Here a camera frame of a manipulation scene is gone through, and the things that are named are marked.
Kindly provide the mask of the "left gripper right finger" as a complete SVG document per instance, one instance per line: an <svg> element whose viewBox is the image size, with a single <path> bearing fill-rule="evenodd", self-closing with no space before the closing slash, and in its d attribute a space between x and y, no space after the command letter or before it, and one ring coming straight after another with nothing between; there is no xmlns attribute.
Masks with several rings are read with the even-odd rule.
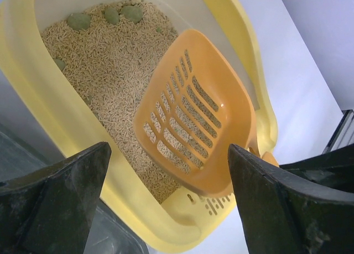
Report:
<svg viewBox="0 0 354 254"><path fill-rule="evenodd" d="M353 252L353 193L308 181L235 144L228 165L249 253Z"/></svg>

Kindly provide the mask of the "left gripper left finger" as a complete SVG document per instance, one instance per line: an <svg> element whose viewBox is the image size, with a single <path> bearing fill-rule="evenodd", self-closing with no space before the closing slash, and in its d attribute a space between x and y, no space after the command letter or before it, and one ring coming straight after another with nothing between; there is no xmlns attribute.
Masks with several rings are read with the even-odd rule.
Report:
<svg viewBox="0 0 354 254"><path fill-rule="evenodd" d="M99 142L1 182L1 253L83 253L110 157Z"/></svg>

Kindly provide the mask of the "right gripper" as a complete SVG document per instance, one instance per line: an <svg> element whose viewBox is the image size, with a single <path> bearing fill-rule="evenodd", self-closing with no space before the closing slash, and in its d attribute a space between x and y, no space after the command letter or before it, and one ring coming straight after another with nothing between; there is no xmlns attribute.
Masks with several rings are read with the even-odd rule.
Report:
<svg viewBox="0 0 354 254"><path fill-rule="evenodd" d="M353 193L353 145L280 168L308 181Z"/></svg>

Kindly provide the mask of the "orange litter scoop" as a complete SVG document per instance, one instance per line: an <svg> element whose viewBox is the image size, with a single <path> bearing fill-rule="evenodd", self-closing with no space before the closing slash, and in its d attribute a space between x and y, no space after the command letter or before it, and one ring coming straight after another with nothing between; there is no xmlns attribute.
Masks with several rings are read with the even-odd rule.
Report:
<svg viewBox="0 0 354 254"><path fill-rule="evenodd" d="M242 81L200 31L183 31L168 48L133 121L154 163L193 193L233 191L227 152L234 143L276 165L257 142L256 113Z"/></svg>

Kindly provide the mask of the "yellow litter box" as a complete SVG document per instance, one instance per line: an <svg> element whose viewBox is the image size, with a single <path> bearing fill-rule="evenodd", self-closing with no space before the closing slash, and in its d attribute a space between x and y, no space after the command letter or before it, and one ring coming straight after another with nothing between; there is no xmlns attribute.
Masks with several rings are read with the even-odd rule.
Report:
<svg viewBox="0 0 354 254"><path fill-rule="evenodd" d="M112 155L101 199L143 241L158 251L179 253L200 244L235 208L228 194L221 210L207 211L208 199L185 188L165 202L155 200L78 93L53 62L40 37L52 22L99 3L118 0L3 0L1 70L60 152L72 156L105 141ZM239 0L153 0L175 28L202 31L234 65L239 60L254 84L261 152L274 149L277 120L264 79L261 52Z"/></svg>

